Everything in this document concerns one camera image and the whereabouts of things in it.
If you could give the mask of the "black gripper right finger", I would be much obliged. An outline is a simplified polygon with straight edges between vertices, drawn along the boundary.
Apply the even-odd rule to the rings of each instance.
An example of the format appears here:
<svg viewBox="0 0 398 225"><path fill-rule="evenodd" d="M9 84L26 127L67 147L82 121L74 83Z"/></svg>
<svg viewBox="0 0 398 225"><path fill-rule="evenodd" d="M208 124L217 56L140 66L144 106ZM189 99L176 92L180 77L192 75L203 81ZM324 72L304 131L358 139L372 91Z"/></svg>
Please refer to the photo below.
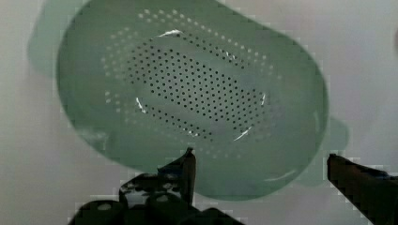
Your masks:
<svg viewBox="0 0 398 225"><path fill-rule="evenodd" d="M397 177L335 154L327 160L328 180L373 225L397 225Z"/></svg>

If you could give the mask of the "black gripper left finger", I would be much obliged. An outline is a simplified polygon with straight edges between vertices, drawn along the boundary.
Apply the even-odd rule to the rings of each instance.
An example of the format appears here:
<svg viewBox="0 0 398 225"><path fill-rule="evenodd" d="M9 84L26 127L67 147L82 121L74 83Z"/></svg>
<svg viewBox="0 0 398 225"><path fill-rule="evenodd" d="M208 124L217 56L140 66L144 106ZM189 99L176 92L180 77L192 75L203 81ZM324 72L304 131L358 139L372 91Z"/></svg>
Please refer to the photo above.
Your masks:
<svg viewBox="0 0 398 225"><path fill-rule="evenodd" d="M118 199L81 206L68 225L244 225L223 211L192 205L196 157L189 147L154 173L142 173L118 190Z"/></svg>

